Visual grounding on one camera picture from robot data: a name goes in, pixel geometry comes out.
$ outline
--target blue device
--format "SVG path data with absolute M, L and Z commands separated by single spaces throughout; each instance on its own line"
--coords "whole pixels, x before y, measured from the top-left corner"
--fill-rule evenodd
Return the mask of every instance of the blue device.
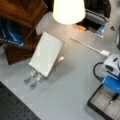
M 110 88 L 114 92 L 120 94 L 120 80 L 116 80 L 113 77 L 107 76 L 104 81 L 103 85 Z

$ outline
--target blue object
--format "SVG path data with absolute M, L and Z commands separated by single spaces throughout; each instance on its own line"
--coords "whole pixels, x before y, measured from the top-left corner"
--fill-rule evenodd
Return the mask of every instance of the blue object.
M 103 85 L 110 88 L 114 92 L 120 94 L 120 80 L 116 80 L 110 76 L 106 77 L 103 81 Z
M 0 41 L 17 46 L 24 45 L 24 39 L 15 22 L 0 18 Z
M 105 23 L 103 26 L 101 26 L 97 31 L 96 33 L 100 36 L 103 36 L 104 35 L 104 32 L 106 30 L 106 27 L 107 27 L 107 23 Z

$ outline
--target white table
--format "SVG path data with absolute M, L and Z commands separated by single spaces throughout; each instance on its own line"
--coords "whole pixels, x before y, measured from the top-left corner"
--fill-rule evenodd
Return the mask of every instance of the white table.
M 30 72 L 30 59 L 9 66 L 3 47 L 0 47 L 0 80 L 42 120 L 97 119 L 97 116 L 93 118 L 89 115 L 86 104 L 100 85 L 93 76 L 93 66 L 105 58 L 70 40 L 65 30 L 65 26 L 54 20 L 46 30 L 65 41 L 61 51 L 65 60 L 36 89 L 32 90 L 24 84 Z M 119 53 L 113 42 L 101 39 L 90 31 L 80 32 L 78 38 L 99 50 Z

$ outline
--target white object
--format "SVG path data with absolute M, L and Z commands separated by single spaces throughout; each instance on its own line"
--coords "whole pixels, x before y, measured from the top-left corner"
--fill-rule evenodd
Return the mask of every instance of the white object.
M 85 17 L 84 0 L 55 0 L 53 17 L 62 24 L 74 24 Z
M 110 55 L 100 69 L 102 77 L 111 76 L 117 79 L 120 73 L 120 56 L 117 54 Z
M 63 45 L 63 41 L 43 32 L 29 65 L 47 77 Z

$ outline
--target white card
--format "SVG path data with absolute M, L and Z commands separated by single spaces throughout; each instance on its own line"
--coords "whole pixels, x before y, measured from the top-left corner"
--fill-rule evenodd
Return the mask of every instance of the white card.
M 43 32 L 29 65 L 47 77 L 63 45 L 64 41 Z

